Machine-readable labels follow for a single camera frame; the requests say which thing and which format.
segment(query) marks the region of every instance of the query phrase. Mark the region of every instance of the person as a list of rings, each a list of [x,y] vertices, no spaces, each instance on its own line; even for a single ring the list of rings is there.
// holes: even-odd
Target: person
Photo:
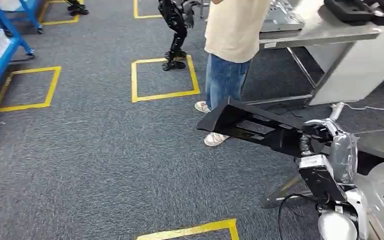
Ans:
[[[259,34],[271,0],[211,0],[205,30],[205,51],[209,53],[206,100],[195,108],[208,113],[226,97],[241,100],[241,87],[251,59],[260,50]],[[207,146],[223,143],[228,136],[210,133]]]

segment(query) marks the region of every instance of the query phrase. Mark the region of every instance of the black robot leg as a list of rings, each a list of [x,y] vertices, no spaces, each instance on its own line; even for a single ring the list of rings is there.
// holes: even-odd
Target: black robot leg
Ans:
[[[67,7],[67,10],[70,11],[71,16],[76,15],[88,15],[89,11],[86,9],[84,4],[80,4],[78,0],[65,0],[70,6]]]
[[[173,37],[173,42],[171,43],[171,47],[170,49],[168,50],[168,52],[166,52],[164,54],[164,57],[165,59],[169,60],[170,59],[170,52],[171,52],[171,49],[172,49],[172,46],[175,45],[175,41],[176,41],[176,38],[177,38],[177,33],[174,34],[174,37]],[[181,59],[185,59],[186,58],[186,55],[187,53],[185,51],[182,51],[182,48],[180,48],[180,50],[176,53],[174,53],[174,60],[181,60]]]
[[[171,29],[175,31],[175,34],[168,52],[168,61],[162,65],[162,69],[164,71],[186,68],[186,64],[181,61],[176,61],[175,58],[183,52],[181,49],[183,43],[185,42],[186,36],[188,35],[188,30],[183,23],[176,27],[171,27]]]

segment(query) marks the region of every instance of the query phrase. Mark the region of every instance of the black cable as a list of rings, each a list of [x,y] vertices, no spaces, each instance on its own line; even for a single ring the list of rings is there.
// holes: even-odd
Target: black cable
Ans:
[[[279,230],[279,237],[280,237],[280,240],[284,240],[283,238],[283,235],[282,235],[282,222],[281,222],[281,215],[282,215],[282,207],[284,205],[288,206],[286,204],[286,201],[292,197],[299,197],[299,198],[302,198],[302,199],[306,199],[310,202],[313,202],[313,203],[316,203],[316,204],[319,204],[320,203],[320,199],[318,198],[313,198],[313,197],[309,197],[309,196],[306,196],[306,195],[302,195],[302,194],[299,194],[299,193],[293,193],[291,195],[288,195],[286,196],[282,202],[280,203],[280,206],[279,206],[279,211],[278,211],[278,214],[277,214],[277,227],[278,227],[278,230]],[[323,204],[326,204],[330,201],[331,197],[330,197],[330,194],[328,193],[327,194],[327,200],[323,202]]]

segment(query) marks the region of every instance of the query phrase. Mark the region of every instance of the white sneaker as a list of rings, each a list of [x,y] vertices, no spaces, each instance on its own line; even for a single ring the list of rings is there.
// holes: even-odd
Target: white sneaker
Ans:
[[[205,137],[204,143],[205,143],[205,145],[207,145],[209,147],[215,147],[217,145],[222,144],[228,138],[229,138],[229,136],[221,135],[219,133],[212,132]]]
[[[196,110],[200,111],[201,113],[207,114],[207,113],[211,112],[205,101],[197,101],[195,103],[195,108],[196,108]]]

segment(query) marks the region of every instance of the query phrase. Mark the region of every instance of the gray device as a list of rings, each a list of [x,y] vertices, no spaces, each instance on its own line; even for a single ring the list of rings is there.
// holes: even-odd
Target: gray device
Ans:
[[[294,13],[294,8],[286,0],[273,0],[261,28],[262,33],[299,31],[303,29],[303,18]]]

